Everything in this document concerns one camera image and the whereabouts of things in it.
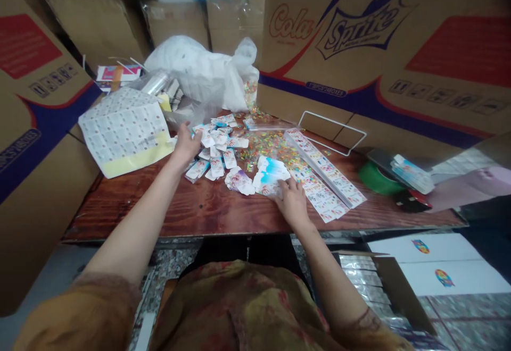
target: person's left arm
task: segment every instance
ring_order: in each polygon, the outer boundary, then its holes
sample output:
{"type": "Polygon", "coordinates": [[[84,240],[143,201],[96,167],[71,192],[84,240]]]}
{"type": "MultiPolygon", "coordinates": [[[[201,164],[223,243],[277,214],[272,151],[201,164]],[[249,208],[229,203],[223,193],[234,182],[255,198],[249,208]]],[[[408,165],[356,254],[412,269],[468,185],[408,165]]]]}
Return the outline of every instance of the person's left arm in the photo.
{"type": "Polygon", "coordinates": [[[115,274],[140,284],[181,175],[199,152],[200,145],[201,134],[192,139],[187,126],[181,125],[176,150],[169,162],[99,248],[84,274],[115,274]]]}
{"type": "Polygon", "coordinates": [[[183,171],[200,149],[181,125],[176,150],[65,293],[27,318],[14,350],[126,350],[139,287],[183,171]]]}

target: red label on box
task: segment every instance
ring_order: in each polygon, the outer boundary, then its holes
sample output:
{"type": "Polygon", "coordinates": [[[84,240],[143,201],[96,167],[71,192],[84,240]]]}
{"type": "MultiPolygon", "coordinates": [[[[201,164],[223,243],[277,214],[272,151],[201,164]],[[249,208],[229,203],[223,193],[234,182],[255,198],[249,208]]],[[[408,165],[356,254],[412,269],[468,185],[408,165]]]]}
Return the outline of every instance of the red label on box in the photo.
{"type": "Polygon", "coordinates": [[[406,69],[511,87],[511,18],[450,17],[406,69]]]}
{"type": "Polygon", "coordinates": [[[27,14],[0,18],[0,69],[19,79],[62,56],[27,14]]]}

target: orange sleeve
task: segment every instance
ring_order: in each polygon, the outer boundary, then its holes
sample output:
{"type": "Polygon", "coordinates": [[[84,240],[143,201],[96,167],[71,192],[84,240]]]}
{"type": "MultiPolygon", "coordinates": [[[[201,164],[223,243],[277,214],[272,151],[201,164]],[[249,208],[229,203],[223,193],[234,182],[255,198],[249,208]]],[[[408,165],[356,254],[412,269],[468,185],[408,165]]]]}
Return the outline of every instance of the orange sleeve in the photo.
{"type": "Polygon", "coordinates": [[[137,287],[122,277],[82,275],[67,292],[30,314],[14,350],[125,351],[140,297],[137,287]]]}

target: wooden tabletop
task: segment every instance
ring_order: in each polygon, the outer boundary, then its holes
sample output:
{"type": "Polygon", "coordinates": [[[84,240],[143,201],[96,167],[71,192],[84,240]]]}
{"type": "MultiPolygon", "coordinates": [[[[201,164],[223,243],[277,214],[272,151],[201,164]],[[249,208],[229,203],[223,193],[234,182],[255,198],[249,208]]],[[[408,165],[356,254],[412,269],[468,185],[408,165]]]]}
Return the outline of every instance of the wooden tabletop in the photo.
{"type": "MultiPolygon", "coordinates": [[[[311,132],[306,136],[327,142],[311,132]]],[[[331,141],[328,145],[346,149],[331,141]]],[[[308,202],[311,220],[319,230],[384,230],[462,227],[465,223],[453,211],[434,214],[404,213],[387,196],[364,186],[358,170],[366,162],[363,155],[352,152],[349,157],[331,151],[328,159],[366,196],[367,201],[338,220],[325,224],[308,202]]],[[[63,241],[104,240],[137,203],[162,166],[168,160],[113,179],[98,177],[63,241]]],[[[209,236],[223,234],[256,234],[290,232],[274,202],[259,194],[244,196],[230,191],[224,179],[212,182],[205,177],[195,184],[185,178],[179,182],[169,206],[161,237],[209,236]]]]}

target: white box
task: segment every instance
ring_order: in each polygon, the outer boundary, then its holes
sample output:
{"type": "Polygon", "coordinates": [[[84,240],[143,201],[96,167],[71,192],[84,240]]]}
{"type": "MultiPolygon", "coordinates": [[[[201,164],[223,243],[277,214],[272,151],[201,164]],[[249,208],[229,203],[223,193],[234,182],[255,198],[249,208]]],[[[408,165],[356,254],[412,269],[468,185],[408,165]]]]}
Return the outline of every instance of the white box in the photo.
{"type": "Polygon", "coordinates": [[[374,253],[385,253],[399,264],[435,261],[482,260],[461,234],[412,234],[368,243],[374,253]]]}
{"type": "Polygon", "coordinates": [[[417,296],[511,293],[509,283],[485,260],[400,264],[417,296]]]}

